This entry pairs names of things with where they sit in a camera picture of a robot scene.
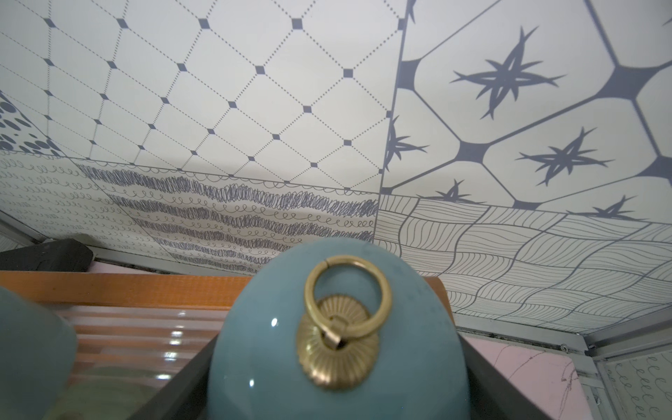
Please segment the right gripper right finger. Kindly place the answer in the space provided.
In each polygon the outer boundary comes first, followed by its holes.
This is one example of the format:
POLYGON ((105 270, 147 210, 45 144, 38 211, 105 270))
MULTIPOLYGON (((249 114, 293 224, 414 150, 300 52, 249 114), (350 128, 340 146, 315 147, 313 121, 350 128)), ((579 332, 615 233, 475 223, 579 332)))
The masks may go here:
POLYGON ((472 420, 551 420, 460 336, 470 393, 472 420))

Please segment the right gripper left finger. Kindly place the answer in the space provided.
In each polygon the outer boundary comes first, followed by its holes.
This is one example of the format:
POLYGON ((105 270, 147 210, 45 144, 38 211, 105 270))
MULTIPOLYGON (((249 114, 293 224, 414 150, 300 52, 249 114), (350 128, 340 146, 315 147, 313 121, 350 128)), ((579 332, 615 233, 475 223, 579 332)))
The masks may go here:
POLYGON ((129 420, 206 419, 209 371, 217 338, 201 349, 129 420))

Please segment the blue canister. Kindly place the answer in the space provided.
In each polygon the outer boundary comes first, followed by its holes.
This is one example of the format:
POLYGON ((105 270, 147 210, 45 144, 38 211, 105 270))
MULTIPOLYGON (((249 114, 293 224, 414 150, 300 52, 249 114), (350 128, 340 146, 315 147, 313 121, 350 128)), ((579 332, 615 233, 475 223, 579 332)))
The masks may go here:
POLYGON ((77 348, 64 318, 3 288, 1 418, 43 418, 67 386, 77 348))
POLYGON ((211 419, 467 419, 460 337, 430 285, 372 243, 323 239, 273 258, 229 310, 211 419))

